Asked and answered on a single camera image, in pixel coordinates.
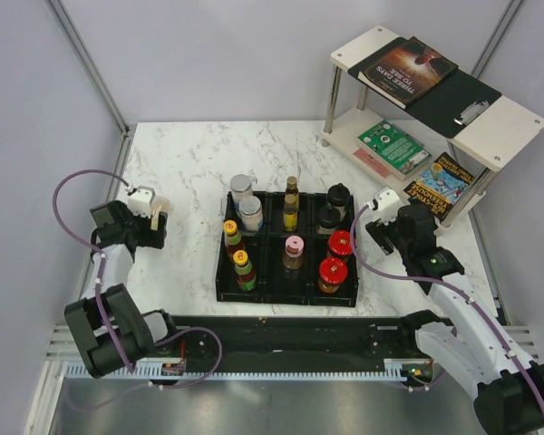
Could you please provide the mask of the black six-compartment plastic tray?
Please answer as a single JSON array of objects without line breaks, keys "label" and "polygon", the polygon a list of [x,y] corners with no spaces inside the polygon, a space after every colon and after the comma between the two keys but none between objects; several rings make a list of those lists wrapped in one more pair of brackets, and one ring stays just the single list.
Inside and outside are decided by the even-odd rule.
[{"label": "black six-compartment plastic tray", "polygon": [[239,232],[248,251],[248,258],[256,271],[252,290],[242,290],[237,282],[232,261],[220,243],[219,261],[215,277],[216,299],[219,302],[251,304],[356,306],[359,274],[354,259],[347,261],[348,273],[336,292],[320,290],[317,281],[320,264],[328,253],[329,236],[316,231],[321,209],[327,204],[326,193],[301,193],[296,234],[304,239],[304,265],[297,270],[286,268],[282,261],[285,239],[290,236],[283,229],[283,192],[257,191],[264,212],[263,228],[257,232]]}]

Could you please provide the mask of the yellow-lid clear spice shaker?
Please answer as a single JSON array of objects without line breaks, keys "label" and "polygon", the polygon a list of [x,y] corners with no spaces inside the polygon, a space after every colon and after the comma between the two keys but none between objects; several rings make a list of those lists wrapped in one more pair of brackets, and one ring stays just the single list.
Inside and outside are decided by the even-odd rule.
[{"label": "yellow-lid clear spice shaker", "polygon": [[151,201],[151,230],[159,229],[160,213],[168,213],[171,210],[171,202],[162,196],[155,196]]}]

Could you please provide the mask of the yellow-cap sauce bottle front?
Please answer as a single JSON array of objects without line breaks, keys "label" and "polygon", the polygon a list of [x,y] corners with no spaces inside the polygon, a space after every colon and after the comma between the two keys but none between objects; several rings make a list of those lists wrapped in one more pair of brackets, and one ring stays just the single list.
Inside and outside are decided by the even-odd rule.
[{"label": "yellow-cap sauce bottle front", "polygon": [[233,262],[234,254],[239,250],[245,250],[245,242],[242,238],[238,224],[235,220],[229,219],[223,223],[224,244],[226,253],[231,262]]}]

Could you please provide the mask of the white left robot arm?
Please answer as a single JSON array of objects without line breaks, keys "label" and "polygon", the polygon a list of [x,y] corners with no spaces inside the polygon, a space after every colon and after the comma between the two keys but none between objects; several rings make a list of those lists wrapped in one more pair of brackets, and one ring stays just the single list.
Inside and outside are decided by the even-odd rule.
[{"label": "white left robot arm", "polygon": [[119,200],[91,209],[95,223],[91,260],[95,267],[88,291],[68,304],[64,318],[87,372],[101,378],[156,351],[171,356],[180,348],[180,333],[163,309],[146,314],[131,298],[126,284],[139,247],[162,249],[167,236],[168,214],[134,215]]}]

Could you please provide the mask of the silver-lid salt jar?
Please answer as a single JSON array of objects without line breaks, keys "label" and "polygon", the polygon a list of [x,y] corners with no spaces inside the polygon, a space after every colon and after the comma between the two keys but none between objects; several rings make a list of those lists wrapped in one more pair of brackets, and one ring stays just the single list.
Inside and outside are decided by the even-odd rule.
[{"label": "silver-lid salt jar", "polygon": [[253,195],[251,178],[246,174],[237,174],[231,178],[229,187],[235,210],[239,213],[240,201]]}]

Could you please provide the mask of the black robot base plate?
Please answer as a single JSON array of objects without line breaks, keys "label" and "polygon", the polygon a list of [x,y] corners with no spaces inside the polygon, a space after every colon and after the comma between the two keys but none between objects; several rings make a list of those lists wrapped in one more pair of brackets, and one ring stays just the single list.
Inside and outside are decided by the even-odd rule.
[{"label": "black robot base plate", "polygon": [[314,364],[375,365],[387,358],[430,357],[401,317],[173,317],[179,328],[204,327],[222,343],[222,370],[310,369]]}]

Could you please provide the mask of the black-lid pepper shaker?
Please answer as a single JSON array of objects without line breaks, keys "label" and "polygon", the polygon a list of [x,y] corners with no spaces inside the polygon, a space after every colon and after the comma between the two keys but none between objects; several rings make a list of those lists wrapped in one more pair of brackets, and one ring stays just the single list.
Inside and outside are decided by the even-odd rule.
[{"label": "black-lid pepper shaker", "polygon": [[327,191],[327,202],[339,211],[340,220],[346,216],[350,198],[350,190],[343,183],[335,184]]},{"label": "black-lid pepper shaker", "polygon": [[317,210],[316,233],[321,235],[332,235],[336,232],[341,223],[341,212],[338,208],[328,204]]}]

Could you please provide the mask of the small brown-lid jar edge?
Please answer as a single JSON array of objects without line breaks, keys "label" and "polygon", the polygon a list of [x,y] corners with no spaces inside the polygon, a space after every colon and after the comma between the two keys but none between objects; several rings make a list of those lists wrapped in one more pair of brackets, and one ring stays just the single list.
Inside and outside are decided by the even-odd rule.
[{"label": "small brown-lid jar edge", "polygon": [[283,208],[283,227],[287,232],[295,232],[297,229],[298,206],[296,204],[297,196],[286,194]]}]

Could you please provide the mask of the brown-lid spice jar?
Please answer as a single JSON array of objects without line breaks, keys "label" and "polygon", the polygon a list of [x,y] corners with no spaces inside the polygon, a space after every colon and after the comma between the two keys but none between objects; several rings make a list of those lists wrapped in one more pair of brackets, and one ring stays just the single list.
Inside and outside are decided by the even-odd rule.
[{"label": "brown-lid spice jar", "polygon": [[263,209],[259,198],[245,196],[238,204],[238,211],[246,231],[258,232],[263,227]]}]

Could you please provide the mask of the yellow-cap sauce bottle tall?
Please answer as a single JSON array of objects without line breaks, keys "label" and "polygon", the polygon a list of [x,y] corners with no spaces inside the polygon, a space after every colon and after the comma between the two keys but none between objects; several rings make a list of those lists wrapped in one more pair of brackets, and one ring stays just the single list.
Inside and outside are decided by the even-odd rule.
[{"label": "yellow-cap sauce bottle tall", "polygon": [[248,252],[238,250],[233,255],[236,280],[241,290],[251,292],[257,285],[257,274],[248,257]]}]

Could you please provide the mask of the pink-lid spice shaker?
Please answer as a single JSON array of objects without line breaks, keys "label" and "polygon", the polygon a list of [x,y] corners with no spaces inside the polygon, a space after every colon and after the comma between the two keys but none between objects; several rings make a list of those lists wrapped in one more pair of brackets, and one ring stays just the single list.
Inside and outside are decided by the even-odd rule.
[{"label": "pink-lid spice shaker", "polygon": [[286,239],[283,254],[283,265],[289,270],[298,270],[305,263],[305,242],[300,236],[290,236]]}]

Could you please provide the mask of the red-lid sauce jar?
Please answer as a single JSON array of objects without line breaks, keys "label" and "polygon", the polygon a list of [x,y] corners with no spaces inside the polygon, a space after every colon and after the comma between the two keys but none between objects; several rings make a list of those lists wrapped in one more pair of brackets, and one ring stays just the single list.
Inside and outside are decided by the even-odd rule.
[{"label": "red-lid sauce jar", "polygon": [[318,268],[318,288],[324,294],[333,294],[343,284],[347,276],[347,264],[340,258],[328,257],[320,263]]},{"label": "red-lid sauce jar", "polygon": [[327,256],[341,259],[347,263],[353,255],[350,232],[336,230],[328,239]]}]

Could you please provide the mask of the small yellow-label brown bottle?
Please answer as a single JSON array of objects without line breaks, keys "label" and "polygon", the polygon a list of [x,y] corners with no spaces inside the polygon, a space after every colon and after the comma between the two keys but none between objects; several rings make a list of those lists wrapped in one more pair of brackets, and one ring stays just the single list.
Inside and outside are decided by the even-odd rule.
[{"label": "small yellow-label brown bottle", "polygon": [[285,190],[287,195],[295,197],[295,202],[299,200],[298,179],[296,176],[289,176],[287,178],[287,186]]}]

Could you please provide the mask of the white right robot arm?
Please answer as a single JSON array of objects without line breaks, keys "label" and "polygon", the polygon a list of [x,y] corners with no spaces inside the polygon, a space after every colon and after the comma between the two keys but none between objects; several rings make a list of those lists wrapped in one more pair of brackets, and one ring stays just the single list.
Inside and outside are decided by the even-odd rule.
[{"label": "white right robot arm", "polygon": [[360,210],[377,214],[365,228],[385,253],[399,253],[402,280],[418,284],[452,322],[429,310],[406,315],[396,336],[399,350],[440,364],[468,393],[486,433],[544,429],[544,362],[510,337],[478,298],[461,262],[438,245],[431,211],[414,203],[386,216],[376,201]]}]

